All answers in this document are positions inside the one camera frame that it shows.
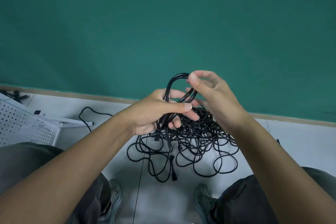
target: person's left thumb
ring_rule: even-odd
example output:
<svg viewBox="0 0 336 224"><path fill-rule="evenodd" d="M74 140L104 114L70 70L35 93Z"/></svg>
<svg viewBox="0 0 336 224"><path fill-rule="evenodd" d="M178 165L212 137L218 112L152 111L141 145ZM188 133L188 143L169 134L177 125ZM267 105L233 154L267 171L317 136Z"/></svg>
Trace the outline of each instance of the person's left thumb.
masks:
<svg viewBox="0 0 336 224"><path fill-rule="evenodd" d="M165 113L186 113L192 109L191 103L165 103Z"/></svg>

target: beige trim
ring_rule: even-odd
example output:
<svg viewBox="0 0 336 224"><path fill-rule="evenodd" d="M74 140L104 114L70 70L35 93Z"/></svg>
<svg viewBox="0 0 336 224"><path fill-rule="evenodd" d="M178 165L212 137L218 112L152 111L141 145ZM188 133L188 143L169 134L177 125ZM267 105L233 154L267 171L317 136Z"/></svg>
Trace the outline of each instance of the beige trim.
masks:
<svg viewBox="0 0 336 224"><path fill-rule="evenodd" d="M106 101L106 102L114 102L114 103L122 103L122 104L133 104L137 101L137 100L133 100L133 99L113 98L113 97L106 97L106 96L95 96L95 95L71 93L71 92L61 92L61 91L53 91L53 90L26 89L26 88L21 88L21 87L14 87L14 86L2 86L2 85L0 85L0 89L9 90L9 91L18 90L20 92L31 93L31 94L40 94L40 95L67 97L67 98L89 99L89 100L98 100L98 101ZM298 118L282 117L282 116L275 116L275 115L268 115L268 114L258 114L258 113L250 113L250 115L253 116L256 119L279 120L279 121L286 121L286 122L292 122L292 123L310 124L310 125L318 125L318 126L326 126L326 127L336 128L336 123L327 122L327 121L298 119Z"/></svg>

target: person's left arm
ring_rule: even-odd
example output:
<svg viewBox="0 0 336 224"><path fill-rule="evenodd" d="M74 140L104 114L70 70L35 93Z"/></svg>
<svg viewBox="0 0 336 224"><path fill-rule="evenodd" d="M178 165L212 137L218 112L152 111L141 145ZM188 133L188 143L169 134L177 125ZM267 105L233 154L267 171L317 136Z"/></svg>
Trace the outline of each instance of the person's left arm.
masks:
<svg viewBox="0 0 336 224"><path fill-rule="evenodd" d="M199 119L191 111L191 104L163 101L164 91L156 90L117 113L3 193L0 222L65 223L92 182L132 136L156 129L155 121L165 113L184 113ZM172 98L184 94L171 90ZM169 124L170 128L174 126L180 126L178 118Z"/></svg>

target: person's right arm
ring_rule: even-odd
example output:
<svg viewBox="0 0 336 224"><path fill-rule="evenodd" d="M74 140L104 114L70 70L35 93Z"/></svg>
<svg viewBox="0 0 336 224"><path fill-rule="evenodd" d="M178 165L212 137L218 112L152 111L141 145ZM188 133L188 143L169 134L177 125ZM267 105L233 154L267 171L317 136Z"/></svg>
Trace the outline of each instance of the person's right arm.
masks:
<svg viewBox="0 0 336 224"><path fill-rule="evenodd" d="M336 202L245 111L222 78L194 71L188 82L206 99L199 102L234 137L280 223L336 222Z"/></svg>

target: person's right hand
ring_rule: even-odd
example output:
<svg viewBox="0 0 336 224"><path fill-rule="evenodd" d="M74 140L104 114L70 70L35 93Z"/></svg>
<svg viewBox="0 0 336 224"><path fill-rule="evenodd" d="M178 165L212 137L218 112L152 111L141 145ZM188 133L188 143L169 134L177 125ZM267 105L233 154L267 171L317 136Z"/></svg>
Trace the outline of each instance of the person's right hand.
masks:
<svg viewBox="0 0 336 224"><path fill-rule="evenodd" d="M188 83L205 99L197 101L207 108L219 125L229 133L244 126L249 114L240 105L228 84L211 71L194 71L189 75Z"/></svg>

